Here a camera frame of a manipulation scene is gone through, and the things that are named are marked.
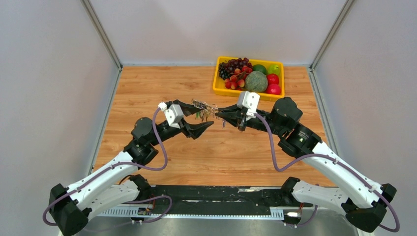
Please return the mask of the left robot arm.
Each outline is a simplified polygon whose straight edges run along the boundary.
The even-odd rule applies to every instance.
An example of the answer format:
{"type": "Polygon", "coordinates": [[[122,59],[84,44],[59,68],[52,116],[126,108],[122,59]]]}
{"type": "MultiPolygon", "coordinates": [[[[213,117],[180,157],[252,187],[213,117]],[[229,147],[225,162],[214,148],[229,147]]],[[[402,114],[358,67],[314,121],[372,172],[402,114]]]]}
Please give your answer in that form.
{"type": "Polygon", "coordinates": [[[112,207],[146,203],[150,186],[135,173],[140,169],[164,170],[168,164],[164,141],[178,134],[195,140],[214,124],[186,122],[185,117],[199,111],[201,108],[179,100],[159,103],[152,118],[143,117],[135,122],[132,139],[111,161],[77,182],[68,186],[57,184],[50,190],[43,222],[58,227],[64,236],[73,236],[112,207]]]}

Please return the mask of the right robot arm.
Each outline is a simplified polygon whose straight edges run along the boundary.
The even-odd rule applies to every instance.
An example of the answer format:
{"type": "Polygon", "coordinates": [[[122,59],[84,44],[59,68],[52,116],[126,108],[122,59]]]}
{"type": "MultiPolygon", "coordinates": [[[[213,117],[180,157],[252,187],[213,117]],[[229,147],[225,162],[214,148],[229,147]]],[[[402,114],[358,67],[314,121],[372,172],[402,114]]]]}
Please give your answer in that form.
{"type": "Polygon", "coordinates": [[[242,94],[236,105],[220,108],[216,116],[240,131],[253,128],[267,132],[270,139],[277,136],[278,146],[293,158],[293,163],[310,165],[336,185],[329,189],[290,177],[281,187],[283,203],[325,207],[368,233],[382,227],[390,211],[395,222],[391,231],[399,231],[399,219],[391,205],[395,187],[372,181],[339,157],[319,135],[300,123],[302,111],[290,97],[278,99],[270,112],[259,110],[257,105],[258,99],[253,94],[242,94]]]}

